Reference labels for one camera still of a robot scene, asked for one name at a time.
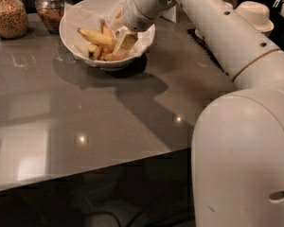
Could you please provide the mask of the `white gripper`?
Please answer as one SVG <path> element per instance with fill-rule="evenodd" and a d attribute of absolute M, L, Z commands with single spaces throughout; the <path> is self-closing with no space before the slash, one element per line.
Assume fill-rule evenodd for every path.
<path fill-rule="evenodd" d="M 129 29 L 120 31 L 114 54 L 123 56 L 128 53 L 138 40 L 136 32 L 148 30 L 165 10 L 174 5 L 174 0 L 125 0 L 123 8 L 109 21 L 112 30 L 119 30 L 123 25 Z"/>

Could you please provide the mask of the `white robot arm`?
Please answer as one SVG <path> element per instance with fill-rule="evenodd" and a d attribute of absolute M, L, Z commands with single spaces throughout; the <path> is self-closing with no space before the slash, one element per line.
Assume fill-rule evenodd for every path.
<path fill-rule="evenodd" d="M 173 5 L 236 86 L 194 127 L 196 227 L 284 227 L 284 52 L 222 0 L 125 0 L 121 23 L 145 31 Z"/>

